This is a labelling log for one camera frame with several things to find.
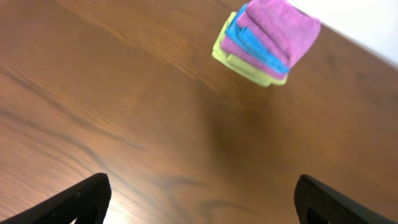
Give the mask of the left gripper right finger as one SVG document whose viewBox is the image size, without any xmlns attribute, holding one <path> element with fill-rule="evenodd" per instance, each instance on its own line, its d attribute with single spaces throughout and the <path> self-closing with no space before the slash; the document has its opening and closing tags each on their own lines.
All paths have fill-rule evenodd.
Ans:
<svg viewBox="0 0 398 224">
<path fill-rule="evenodd" d="M 397 224 L 307 174 L 298 179 L 294 204 L 300 224 Z"/>
</svg>

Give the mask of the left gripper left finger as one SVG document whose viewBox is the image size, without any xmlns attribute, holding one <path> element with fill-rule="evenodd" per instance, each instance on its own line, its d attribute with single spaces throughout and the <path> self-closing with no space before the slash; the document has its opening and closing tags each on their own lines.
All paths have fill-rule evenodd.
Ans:
<svg viewBox="0 0 398 224">
<path fill-rule="evenodd" d="M 102 224 L 110 200 L 108 175 L 97 173 L 1 224 Z"/>
</svg>

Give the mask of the large purple microfiber cloth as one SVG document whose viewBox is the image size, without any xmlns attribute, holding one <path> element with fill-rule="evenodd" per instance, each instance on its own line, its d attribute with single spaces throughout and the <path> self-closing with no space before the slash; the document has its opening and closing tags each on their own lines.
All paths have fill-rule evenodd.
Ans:
<svg viewBox="0 0 398 224">
<path fill-rule="evenodd" d="M 253 0 L 238 17 L 285 66 L 293 67 L 317 38 L 321 22 L 284 0 Z"/>
</svg>

